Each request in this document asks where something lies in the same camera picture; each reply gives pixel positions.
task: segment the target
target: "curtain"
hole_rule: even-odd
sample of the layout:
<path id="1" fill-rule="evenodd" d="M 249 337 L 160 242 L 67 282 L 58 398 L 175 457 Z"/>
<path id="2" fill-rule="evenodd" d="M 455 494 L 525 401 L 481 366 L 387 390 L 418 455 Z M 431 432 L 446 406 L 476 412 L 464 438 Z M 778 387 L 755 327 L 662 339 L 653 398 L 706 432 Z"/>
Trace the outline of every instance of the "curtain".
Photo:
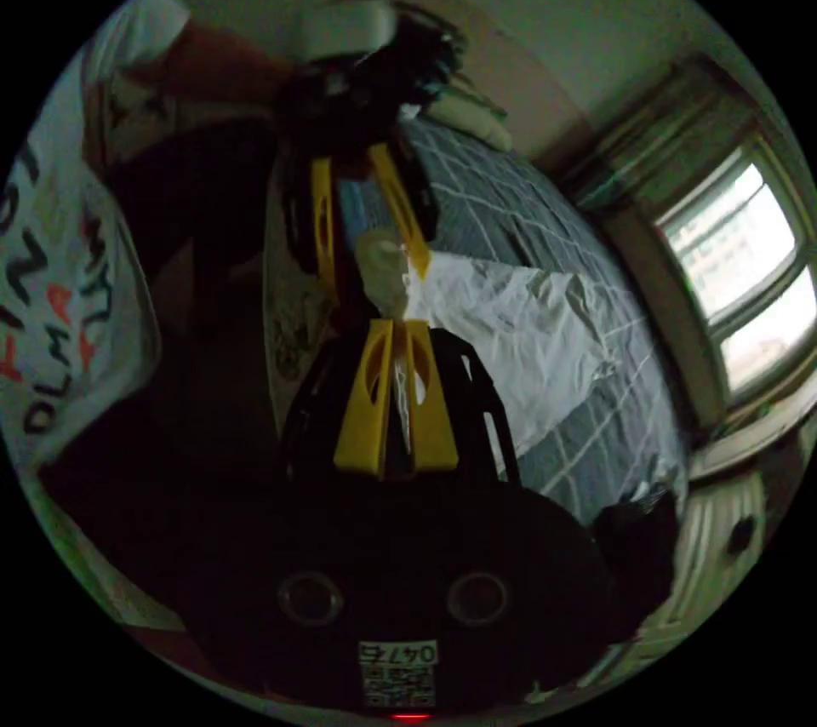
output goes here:
<path id="1" fill-rule="evenodd" d="M 637 202 L 657 219 L 701 183 L 756 125 L 751 99 L 702 55 L 674 65 L 560 180 L 582 211 Z"/>

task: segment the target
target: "yellow bracket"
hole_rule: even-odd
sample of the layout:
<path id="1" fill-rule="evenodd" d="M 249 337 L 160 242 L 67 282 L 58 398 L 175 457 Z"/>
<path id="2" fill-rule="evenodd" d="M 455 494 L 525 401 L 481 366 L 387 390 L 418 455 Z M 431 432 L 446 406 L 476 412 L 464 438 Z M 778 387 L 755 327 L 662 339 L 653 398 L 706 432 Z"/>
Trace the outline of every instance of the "yellow bracket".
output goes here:
<path id="1" fill-rule="evenodd" d="M 391 154 L 386 143 L 379 143 L 369 147 L 369 161 L 374 168 L 374 175 L 380 185 L 383 196 L 388 203 L 391 215 L 397 223 L 400 236 L 405 242 L 408 257 L 411 259 L 420 278 L 426 277 L 426 271 L 431 263 L 431 251 L 423 238 L 420 225 L 414 215 L 414 209 L 403 189 L 403 183 L 391 160 Z"/>
<path id="2" fill-rule="evenodd" d="M 312 160 L 311 177 L 317 275 L 326 287 L 329 297 L 337 302 L 338 294 L 334 281 L 332 169 L 328 158 Z"/>
<path id="3" fill-rule="evenodd" d="M 408 363 L 408 417 L 411 450 L 416 472 L 452 472 L 460 458 L 454 430 L 445 405 L 443 384 L 431 347 L 431 335 L 424 321 L 407 321 L 406 361 Z M 417 399 L 414 374 L 426 387 L 421 404 Z"/>
<path id="4" fill-rule="evenodd" d="M 342 472 L 383 477 L 393 339 L 392 321 L 371 322 L 334 451 L 335 468 Z"/>
<path id="5" fill-rule="evenodd" d="M 428 325 L 409 321 L 396 326 L 392 321 L 377 320 L 369 325 L 369 336 L 363 347 L 335 448 L 334 465 L 339 471 L 383 479 L 393 357 L 401 348 L 406 354 L 414 472 L 450 472 L 456 469 L 459 456 Z M 417 396 L 415 374 L 420 376 L 426 388 L 422 403 Z"/>

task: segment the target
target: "sticker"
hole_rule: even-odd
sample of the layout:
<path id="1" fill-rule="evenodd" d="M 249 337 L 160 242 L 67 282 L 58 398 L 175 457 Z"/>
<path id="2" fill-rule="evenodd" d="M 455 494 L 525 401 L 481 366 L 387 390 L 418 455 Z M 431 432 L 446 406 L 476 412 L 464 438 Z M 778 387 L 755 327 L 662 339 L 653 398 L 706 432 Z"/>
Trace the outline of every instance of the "sticker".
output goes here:
<path id="1" fill-rule="evenodd" d="M 365 707 L 435 707 L 436 640 L 361 642 L 357 659 Z"/>

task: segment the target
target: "white cloth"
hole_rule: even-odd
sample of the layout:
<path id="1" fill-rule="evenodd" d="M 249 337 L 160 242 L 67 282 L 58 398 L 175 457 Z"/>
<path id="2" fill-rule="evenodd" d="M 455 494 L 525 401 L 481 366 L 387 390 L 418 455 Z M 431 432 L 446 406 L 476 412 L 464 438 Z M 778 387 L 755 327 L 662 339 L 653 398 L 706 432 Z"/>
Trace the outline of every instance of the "white cloth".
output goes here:
<path id="1" fill-rule="evenodd" d="M 113 196 L 83 161 L 83 98 L 157 58 L 189 19 L 181 0 L 128 0 L 43 104 L 0 200 L 0 426 L 22 478 L 151 377 L 156 319 Z"/>
<path id="2" fill-rule="evenodd" d="M 435 252 L 426 279 L 408 267 L 403 318 L 471 343 L 505 405 L 517 457 L 590 394 L 615 366 L 578 273 L 547 273 Z M 494 446 L 497 467 L 500 453 Z"/>

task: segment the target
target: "wooden headboard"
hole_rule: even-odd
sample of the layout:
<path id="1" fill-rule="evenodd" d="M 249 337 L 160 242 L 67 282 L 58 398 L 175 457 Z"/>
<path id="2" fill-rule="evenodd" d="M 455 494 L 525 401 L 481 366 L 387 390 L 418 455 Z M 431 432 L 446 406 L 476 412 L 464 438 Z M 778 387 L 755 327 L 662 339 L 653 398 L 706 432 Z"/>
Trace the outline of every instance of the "wooden headboard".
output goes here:
<path id="1" fill-rule="evenodd" d="M 399 0 L 415 3 L 458 26 L 467 36 L 463 72 L 508 112 L 514 148 L 544 170 L 590 142 L 583 112 L 556 78 L 481 9 L 466 0 Z"/>

